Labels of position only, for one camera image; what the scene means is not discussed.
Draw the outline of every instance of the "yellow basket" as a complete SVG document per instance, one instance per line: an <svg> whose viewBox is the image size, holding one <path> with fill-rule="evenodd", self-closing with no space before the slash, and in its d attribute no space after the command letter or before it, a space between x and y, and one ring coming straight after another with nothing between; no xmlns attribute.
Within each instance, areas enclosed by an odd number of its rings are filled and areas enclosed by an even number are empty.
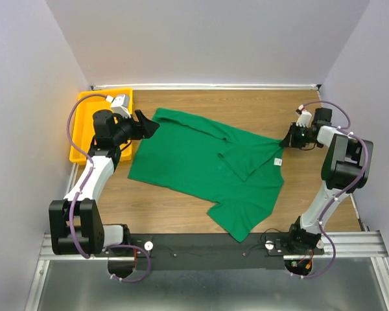
<svg viewBox="0 0 389 311"><path fill-rule="evenodd" d="M132 113L132 105L133 105L132 89L105 89L101 91L81 92L78 95L78 100L86 95L95 94L95 93L111 95L112 97L116 97L119 94L128 95L130 97L130 105L128 106L128 111ZM101 109L111 110L110 106L111 104L109 102L104 100L102 97L97 97L97 96L87 98L86 100L84 100L79 104L77 111L75 113L72 140L83 151L88 152L89 146L91 145L91 140L95 135L95 131L93 129L92 115L96 111ZM131 160L131 157L132 157L132 146L129 146L126 150L121 152L120 161ZM85 156L80 152L78 152L76 149L74 149L72 146L71 146L71 151L69 153L69 160L72 163L78 163L79 165L86 164Z"/></svg>

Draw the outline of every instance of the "wall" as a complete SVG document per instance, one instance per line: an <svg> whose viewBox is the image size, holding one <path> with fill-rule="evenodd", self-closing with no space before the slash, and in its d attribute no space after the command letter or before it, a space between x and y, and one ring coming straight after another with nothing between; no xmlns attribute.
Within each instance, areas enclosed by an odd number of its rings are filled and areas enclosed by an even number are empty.
<svg viewBox="0 0 389 311"><path fill-rule="evenodd" d="M375 144L370 178L355 193L360 216L389 251L389 0L373 0L335 62L322 97L340 104L352 130Z"/></svg>
<svg viewBox="0 0 389 311"><path fill-rule="evenodd" d="M45 1L0 1L0 311L24 310L85 78Z"/></svg>
<svg viewBox="0 0 389 311"><path fill-rule="evenodd" d="M368 0L47 0L90 84L322 83Z"/></svg>

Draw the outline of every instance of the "wooden table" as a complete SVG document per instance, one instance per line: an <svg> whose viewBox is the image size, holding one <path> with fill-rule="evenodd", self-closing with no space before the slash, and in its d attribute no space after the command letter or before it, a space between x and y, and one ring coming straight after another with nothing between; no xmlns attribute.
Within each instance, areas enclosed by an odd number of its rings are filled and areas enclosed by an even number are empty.
<svg viewBox="0 0 389 311"><path fill-rule="evenodd" d="M297 107L317 99L317 92L311 90L134 91L134 109L141 109L148 118L160 107L181 110L282 139L290 123L297 119ZM134 152L138 144L133 142ZM284 186L273 213L254 232L270 227L287 231L307 210L321 185L320 172L326 152L326 147L308 152L291 148L284 151ZM130 180L127 178L130 167L131 161L121 163L101 194L98 208L104 224L127 224L131 233L225 232L206 214L214 203ZM360 231L349 198L338 207L326 229Z"/></svg>

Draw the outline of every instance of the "green shirt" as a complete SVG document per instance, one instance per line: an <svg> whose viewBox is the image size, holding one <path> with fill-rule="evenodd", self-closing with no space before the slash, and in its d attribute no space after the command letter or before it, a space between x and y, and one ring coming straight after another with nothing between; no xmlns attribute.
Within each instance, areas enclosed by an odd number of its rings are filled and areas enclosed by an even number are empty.
<svg viewBox="0 0 389 311"><path fill-rule="evenodd" d="M239 242L271 214L283 185L280 140L162 108L153 121L160 127L141 141L130 179L215 202L207 214Z"/></svg>

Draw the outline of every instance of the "white tag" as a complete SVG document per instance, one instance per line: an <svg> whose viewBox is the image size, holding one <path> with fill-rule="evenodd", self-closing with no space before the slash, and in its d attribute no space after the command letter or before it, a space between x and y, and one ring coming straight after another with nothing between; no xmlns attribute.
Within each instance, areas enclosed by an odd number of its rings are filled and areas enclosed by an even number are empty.
<svg viewBox="0 0 389 311"><path fill-rule="evenodd" d="M283 164L283 160L278 159L277 157L274 159L274 165L281 166Z"/></svg>

